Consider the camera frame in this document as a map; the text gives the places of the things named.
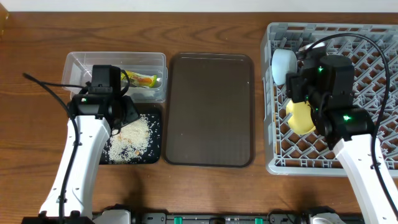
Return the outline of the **light blue bowl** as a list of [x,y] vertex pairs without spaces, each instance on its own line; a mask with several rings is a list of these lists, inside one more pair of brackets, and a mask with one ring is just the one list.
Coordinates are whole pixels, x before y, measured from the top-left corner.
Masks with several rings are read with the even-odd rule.
[[271,61],[272,77],[276,85],[284,85],[286,74],[297,72],[297,57],[292,50],[276,49]]

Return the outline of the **yellow round plate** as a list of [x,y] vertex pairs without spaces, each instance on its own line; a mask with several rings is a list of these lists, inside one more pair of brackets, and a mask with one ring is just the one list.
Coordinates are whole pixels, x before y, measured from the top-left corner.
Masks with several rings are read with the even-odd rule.
[[312,109],[308,103],[294,103],[290,100],[285,110],[286,114],[291,114],[287,122],[295,134],[304,135],[315,130],[315,125],[311,117]]

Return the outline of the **green snack wrapper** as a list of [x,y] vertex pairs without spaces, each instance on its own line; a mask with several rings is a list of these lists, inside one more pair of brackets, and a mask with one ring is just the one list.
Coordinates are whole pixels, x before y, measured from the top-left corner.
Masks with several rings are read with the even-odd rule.
[[156,75],[144,75],[129,70],[121,70],[121,80],[129,86],[152,88],[157,82]]

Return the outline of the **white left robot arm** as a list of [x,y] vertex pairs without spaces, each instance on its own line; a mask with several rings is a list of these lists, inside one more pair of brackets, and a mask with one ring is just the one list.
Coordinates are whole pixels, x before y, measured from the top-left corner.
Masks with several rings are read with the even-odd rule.
[[100,157],[112,130],[137,120],[129,96],[77,94],[68,104],[68,132],[62,160],[49,195],[35,217],[23,223],[132,223],[119,205],[93,216],[93,190]]

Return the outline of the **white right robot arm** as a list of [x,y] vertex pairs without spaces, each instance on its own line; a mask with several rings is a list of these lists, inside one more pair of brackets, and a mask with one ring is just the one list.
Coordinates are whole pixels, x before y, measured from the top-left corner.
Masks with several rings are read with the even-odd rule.
[[312,123],[345,170],[364,221],[397,223],[397,187],[371,115],[353,103],[351,60],[324,55],[285,76],[288,97],[309,104]]

